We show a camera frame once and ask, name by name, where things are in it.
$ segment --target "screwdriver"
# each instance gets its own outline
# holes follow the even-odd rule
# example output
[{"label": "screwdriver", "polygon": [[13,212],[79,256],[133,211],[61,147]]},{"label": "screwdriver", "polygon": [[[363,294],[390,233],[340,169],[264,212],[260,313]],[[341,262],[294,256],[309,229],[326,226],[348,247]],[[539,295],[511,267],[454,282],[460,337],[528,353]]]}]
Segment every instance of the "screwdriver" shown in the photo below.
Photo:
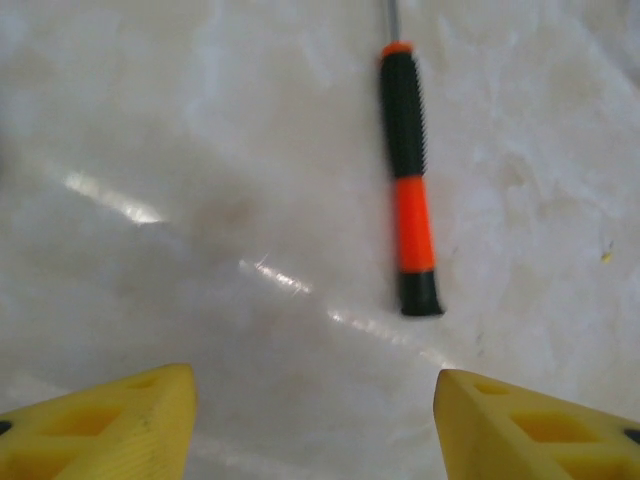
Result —
[{"label": "screwdriver", "polygon": [[380,95],[394,177],[398,296],[407,317],[444,311],[438,301],[436,257],[424,176],[427,137],[413,45],[400,39],[397,0],[387,2],[390,41],[382,51]]}]

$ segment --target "white floor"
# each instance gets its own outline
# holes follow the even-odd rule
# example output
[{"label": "white floor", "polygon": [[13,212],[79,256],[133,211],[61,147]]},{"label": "white floor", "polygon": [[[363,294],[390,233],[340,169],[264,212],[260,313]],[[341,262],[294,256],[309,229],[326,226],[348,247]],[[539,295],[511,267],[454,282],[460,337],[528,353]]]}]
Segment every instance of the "white floor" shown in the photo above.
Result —
[{"label": "white floor", "polygon": [[402,2],[448,308],[406,323],[379,0],[2,0],[0,410],[190,362],[189,480],[442,479],[442,367],[640,418],[639,7]]}]

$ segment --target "metal screwdriver shaft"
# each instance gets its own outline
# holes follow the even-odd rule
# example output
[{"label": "metal screwdriver shaft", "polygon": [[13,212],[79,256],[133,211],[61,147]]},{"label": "metal screwdriver shaft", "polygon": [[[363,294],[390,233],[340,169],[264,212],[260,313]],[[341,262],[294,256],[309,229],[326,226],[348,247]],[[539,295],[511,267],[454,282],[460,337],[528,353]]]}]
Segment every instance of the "metal screwdriver shaft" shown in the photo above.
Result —
[{"label": "metal screwdriver shaft", "polygon": [[413,46],[400,40],[397,0],[387,0],[387,24],[390,43],[382,51],[380,88],[395,181],[398,295],[405,316],[442,315],[424,180],[426,132],[418,67]]}]

